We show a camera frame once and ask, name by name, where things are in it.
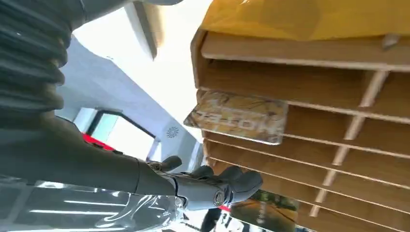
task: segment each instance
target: yellow paper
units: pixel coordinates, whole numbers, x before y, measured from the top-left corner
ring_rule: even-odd
[[[407,36],[409,9],[410,0],[214,0],[202,28],[301,41]]]

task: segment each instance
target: plastic sheet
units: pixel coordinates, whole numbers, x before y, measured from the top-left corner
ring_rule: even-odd
[[[409,8],[408,0],[214,0],[202,28],[291,40],[410,35]]]
[[[183,218],[175,196],[0,175],[0,232],[143,232]]]

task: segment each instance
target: wall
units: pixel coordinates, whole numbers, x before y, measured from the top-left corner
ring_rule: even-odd
[[[88,51],[75,37],[68,49],[68,60],[61,69],[66,76],[65,85],[57,89],[65,100],[64,108],[56,112],[58,115],[73,120],[81,107],[121,111],[161,140],[162,154],[158,161],[179,155],[183,167],[188,167],[196,140],[119,67]],[[171,125],[179,130],[177,139],[166,137]]]

